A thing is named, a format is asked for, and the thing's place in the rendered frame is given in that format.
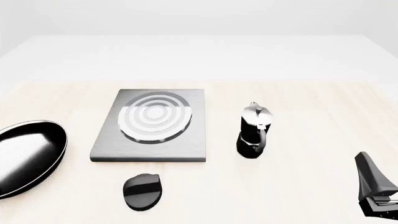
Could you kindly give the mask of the round black stove knob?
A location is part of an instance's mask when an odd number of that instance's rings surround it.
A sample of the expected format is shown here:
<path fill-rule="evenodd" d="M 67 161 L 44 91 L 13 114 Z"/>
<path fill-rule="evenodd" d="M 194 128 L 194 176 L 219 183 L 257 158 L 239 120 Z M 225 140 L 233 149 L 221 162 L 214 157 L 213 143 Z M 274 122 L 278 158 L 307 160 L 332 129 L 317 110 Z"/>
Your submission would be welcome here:
<path fill-rule="evenodd" d="M 128 179 L 123 185 L 126 205 L 138 212 L 149 210 L 160 201 L 162 184 L 158 174 L 140 174 Z"/>

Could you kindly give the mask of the black moka pot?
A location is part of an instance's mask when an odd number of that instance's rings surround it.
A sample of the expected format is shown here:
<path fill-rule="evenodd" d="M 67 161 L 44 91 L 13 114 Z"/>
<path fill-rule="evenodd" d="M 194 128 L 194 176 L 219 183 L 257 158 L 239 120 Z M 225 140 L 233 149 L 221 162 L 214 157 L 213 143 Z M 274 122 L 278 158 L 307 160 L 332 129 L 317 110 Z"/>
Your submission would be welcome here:
<path fill-rule="evenodd" d="M 272 113 L 256 102 L 243 109 L 241 127 L 236 142 L 237 152 L 245 158 L 256 159 L 264 151 Z"/>

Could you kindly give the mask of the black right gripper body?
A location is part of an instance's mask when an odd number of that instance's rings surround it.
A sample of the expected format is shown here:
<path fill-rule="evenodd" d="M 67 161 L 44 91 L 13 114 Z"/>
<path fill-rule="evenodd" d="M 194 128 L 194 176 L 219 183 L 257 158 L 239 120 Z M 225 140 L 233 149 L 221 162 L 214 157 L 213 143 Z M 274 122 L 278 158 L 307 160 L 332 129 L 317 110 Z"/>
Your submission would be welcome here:
<path fill-rule="evenodd" d="M 398 200 L 391 200 L 390 195 L 365 197 L 358 194 L 358 201 L 366 217 L 398 219 Z"/>

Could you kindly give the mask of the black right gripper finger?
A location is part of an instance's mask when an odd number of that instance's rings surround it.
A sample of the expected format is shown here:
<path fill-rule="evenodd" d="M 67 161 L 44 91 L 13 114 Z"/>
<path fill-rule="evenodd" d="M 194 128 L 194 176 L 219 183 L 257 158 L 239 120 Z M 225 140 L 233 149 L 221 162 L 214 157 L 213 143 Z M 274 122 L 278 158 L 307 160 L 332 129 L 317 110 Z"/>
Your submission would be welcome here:
<path fill-rule="evenodd" d="M 354 159 L 359 179 L 359 200 L 367 197 L 389 197 L 398 192 L 398 186 L 378 169 L 367 152 L 359 152 Z"/>

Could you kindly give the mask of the flat grey stove plate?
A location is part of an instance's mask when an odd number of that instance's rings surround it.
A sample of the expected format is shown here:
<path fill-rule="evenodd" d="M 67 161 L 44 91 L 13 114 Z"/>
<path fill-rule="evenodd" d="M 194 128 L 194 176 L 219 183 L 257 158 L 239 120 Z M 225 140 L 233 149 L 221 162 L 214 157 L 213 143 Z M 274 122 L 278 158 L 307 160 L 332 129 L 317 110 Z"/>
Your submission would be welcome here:
<path fill-rule="evenodd" d="M 205 162 L 205 91 L 119 90 L 90 160 Z"/>

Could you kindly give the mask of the black frying pan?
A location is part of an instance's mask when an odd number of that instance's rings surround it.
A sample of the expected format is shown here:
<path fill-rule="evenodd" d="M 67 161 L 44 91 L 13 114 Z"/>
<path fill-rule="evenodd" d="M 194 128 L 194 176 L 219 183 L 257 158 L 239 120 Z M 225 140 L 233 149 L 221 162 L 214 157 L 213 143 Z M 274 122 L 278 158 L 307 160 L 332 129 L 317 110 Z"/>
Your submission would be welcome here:
<path fill-rule="evenodd" d="M 34 188 L 61 163 L 68 134 L 54 121 L 24 121 L 0 129 L 0 200 Z"/>

